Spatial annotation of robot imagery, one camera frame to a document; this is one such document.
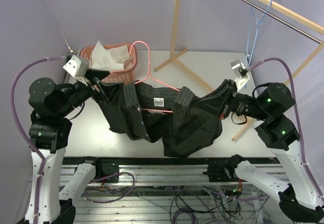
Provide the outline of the blue wire hanger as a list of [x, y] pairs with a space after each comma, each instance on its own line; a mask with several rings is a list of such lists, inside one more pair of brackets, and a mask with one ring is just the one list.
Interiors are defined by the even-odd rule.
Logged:
[[[251, 64], [251, 59], [253, 57], [253, 53], [254, 53], [257, 38], [258, 38], [259, 28], [260, 28], [265, 16], [268, 14], [269, 9], [271, 8], [271, 5], [272, 5], [272, 0], [269, 1], [266, 11], [263, 12], [263, 15], [260, 18], [257, 15], [255, 15], [254, 8], [250, 9], [247, 47], [246, 47], [246, 59], [245, 59], [246, 67], [248, 67]], [[255, 28], [254, 38], [251, 38], [252, 28]]]

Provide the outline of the pink wire hanger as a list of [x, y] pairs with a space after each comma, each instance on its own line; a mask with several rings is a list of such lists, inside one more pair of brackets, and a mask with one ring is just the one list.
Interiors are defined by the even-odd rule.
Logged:
[[[138, 43], [144, 44], [146, 46], [147, 50], [148, 50], [148, 67], [147, 67], [147, 76], [145, 78], [139, 80], [139, 81], [136, 81], [135, 84], [144, 82], [144, 81], [146, 81], [148, 79], [152, 79], [153, 81], [155, 81], [155, 82], [157, 82], [157, 83], [159, 83], [161, 85], [164, 85], [165, 87], [169, 87], [169, 88], [179, 92], [180, 91], [179, 89], [177, 89], [177, 88], [175, 88], [173, 86], [170, 86], [170, 85], [168, 85], [168, 84], [166, 84], [166, 83], [164, 83], [162, 81], [159, 81], [159, 80], [157, 80], [156, 78], [154, 78], [152, 76], [152, 73], [151, 73], [151, 60], [150, 60], [150, 47], [149, 47], [149, 45], [147, 43], [145, 43], [144, 41], [135, 41], [135, 42], [133, 42], [131, 44], [129, 54], [131, 53], [131, 51], [135, 47], [135, 45], [138, 44]], [[153, 113], [173, 113], [172, 110], [148, 109], [148, 108], [142, 108], [142, 109], [146, 110], [146, 111], [151, 111]]]

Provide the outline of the dark striped shirt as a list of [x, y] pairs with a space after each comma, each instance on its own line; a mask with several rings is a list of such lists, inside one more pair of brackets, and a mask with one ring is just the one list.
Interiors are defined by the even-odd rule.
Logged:
[[[100, 102], [99, 106], [112, 132], [126, 134], [131, 140], [144, 139], [150, 143], [162, 140], [166, 157], [187, 158], [212, 145], [222, 133], [222, 123], [193, 106], [199, 97], [190, 89], [179, 90], [129, 83], [110, 105]], [[142, 108], [173, 113], [153, 113]]]

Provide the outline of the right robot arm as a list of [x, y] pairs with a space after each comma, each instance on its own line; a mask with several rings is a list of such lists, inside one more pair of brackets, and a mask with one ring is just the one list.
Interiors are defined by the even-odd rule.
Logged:
[[323, 222], [323, 195], [310, 177], [302, 157], [302, 136], [284, 113], [296, 105], [290, 89], [282, 83], [266, 83], [258, 96], [238, 93], [234, 81], [224, 80], [212, 93], [193, 105], [225, 119], [230, 113], [261, 121], [258, 136], [283, 167], [288, 181], [282, 181], [254, 167], [240, 155], [229, 158], [223, 169], [228, 181], [245, 180], [270, 196], [294, 222]]

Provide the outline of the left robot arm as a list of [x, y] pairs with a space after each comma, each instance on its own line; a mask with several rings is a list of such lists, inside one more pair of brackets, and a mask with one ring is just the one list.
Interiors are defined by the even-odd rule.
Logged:
[[87, 185], [104, 177], [117, 178], [117, 169], [98, 157], [82, 157], [68, 182], [60, 187], [63, 158], [72, 123], [68, 115], [89, 98], [100, 106], [112, 101], [121, 83], [102, 83], [104, 73], [86, 72], [81, 82], [57, 85], [50, 78], [35, 80], [29, 87], [31, 127], [23, 134], [31, 148], [33, 176], [29, 206], [22, 223], [73, 223], [75, 202]]

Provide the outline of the white shirt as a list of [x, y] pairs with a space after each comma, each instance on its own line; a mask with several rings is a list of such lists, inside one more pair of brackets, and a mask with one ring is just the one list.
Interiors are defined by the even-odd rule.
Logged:
[[100, 41], [97, 41], [91, 52], [90, 64], [92, 69], [109, 72], [124, 70], [132, 66], [127, 45], [106, 49]]

